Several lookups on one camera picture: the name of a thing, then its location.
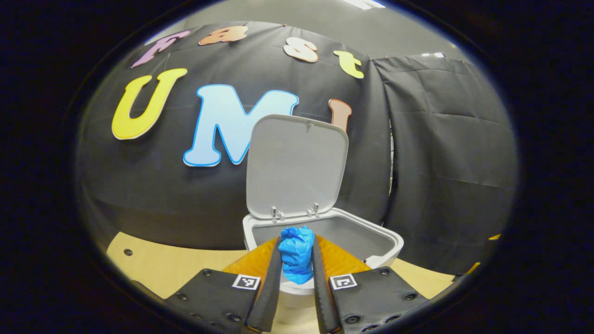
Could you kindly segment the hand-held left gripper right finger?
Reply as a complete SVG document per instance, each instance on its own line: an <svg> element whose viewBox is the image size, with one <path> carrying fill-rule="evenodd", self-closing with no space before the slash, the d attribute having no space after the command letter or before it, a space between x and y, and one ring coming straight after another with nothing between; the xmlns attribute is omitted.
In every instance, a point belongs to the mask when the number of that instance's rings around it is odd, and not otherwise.
<svg viewBox="0 0 594 334"><path fill-rule="evenodd" d="M322 334L390 334L428 302L392 268L372 269L320 235L315 236L311 262Z"/></svg>

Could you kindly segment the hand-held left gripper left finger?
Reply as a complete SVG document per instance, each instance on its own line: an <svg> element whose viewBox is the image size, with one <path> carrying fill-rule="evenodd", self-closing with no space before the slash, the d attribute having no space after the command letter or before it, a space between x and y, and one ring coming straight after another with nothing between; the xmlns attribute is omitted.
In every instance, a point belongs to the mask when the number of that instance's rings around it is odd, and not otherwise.
<svg viewBox="0 0 594 334"><path fill-rule="evenodd" d="M223 270L200 270L165 305L200 334L270 332L280 293L281 241L272 238Z"/></svg>

